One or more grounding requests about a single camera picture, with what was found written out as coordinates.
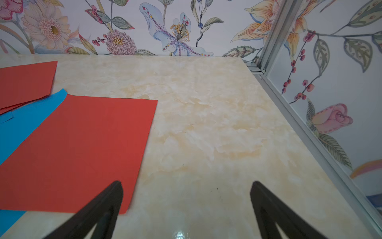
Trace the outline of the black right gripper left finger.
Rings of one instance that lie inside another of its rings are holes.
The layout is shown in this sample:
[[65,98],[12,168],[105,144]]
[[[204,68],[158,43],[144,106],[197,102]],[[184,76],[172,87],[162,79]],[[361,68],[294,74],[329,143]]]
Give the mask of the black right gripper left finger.
[[92,239],[112,238],[122,199],[122,184],[114,181],[45,238],[84,239],[91,230]]

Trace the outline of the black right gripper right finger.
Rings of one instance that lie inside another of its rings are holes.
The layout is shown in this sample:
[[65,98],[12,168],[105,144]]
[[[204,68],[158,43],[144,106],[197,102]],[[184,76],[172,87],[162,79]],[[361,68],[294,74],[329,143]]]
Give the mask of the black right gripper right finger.
[[325,239],[261,182],[255,181],[250,191],[252,207],[263,239],[280,239],[280,228],[289,239]]

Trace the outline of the red paper sheet one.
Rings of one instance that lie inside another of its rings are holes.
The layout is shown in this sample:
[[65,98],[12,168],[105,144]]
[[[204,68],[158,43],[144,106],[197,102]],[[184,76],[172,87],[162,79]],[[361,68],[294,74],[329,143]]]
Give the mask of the red paper sheet one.
[[120,181],[126,213],[157,104],[68,95],[1,165],[1,208],[75,213]]

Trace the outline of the blue paper sheet one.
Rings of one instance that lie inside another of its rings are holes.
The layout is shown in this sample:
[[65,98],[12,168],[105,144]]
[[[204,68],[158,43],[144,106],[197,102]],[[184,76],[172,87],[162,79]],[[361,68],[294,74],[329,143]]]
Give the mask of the blue paper sheet one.
[[62,89],[1,116],[1,236],[26,213],[25,209],[8,205],[16,196],[6,190],[13,178],[6,176],[6,164],[16,149],[63,103],[68,93]]

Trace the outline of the red paper sheet two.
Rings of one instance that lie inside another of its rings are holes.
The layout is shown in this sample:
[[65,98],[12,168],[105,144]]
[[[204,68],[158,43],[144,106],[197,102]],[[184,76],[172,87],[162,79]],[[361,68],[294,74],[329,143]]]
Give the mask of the red paper sheet two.
[[2,68],[1,109],[50,95],[57,65],[51,61]]

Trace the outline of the red paper sheet three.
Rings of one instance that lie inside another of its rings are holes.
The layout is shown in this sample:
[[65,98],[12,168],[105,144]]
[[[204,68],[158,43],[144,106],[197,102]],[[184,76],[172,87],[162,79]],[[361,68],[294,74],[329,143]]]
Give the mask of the red paper sheet three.
[[17,108],[19,108],[19,107],[21,107],[21,106],[23,106],[25,104],[26,103],[20,103],[20,104],[16,104],[16,105],[13,105],[13,106],[2,108],[2,109],[0,109],[0,115],[5,114],[5,113],[7,113],[7,112],[9,112],[9,111],[11,111],[13,109],[17,109]]

